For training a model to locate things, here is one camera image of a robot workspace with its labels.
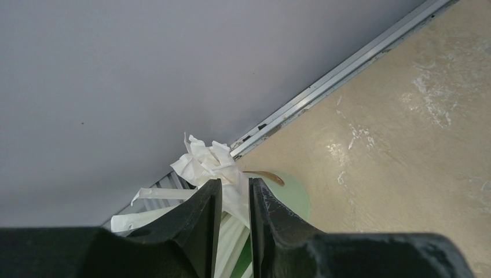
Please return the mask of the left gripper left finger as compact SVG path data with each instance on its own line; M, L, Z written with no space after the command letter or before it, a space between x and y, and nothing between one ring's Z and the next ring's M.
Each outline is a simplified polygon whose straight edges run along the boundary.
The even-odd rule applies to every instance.
M2 277L212 277L222 184L127 236L105 228L3 228Z

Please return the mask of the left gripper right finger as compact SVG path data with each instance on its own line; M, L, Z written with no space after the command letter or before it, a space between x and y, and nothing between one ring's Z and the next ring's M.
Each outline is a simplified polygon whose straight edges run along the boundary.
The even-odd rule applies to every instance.
M326 233L249 180L254 277L473 277L465 257L436 233Z

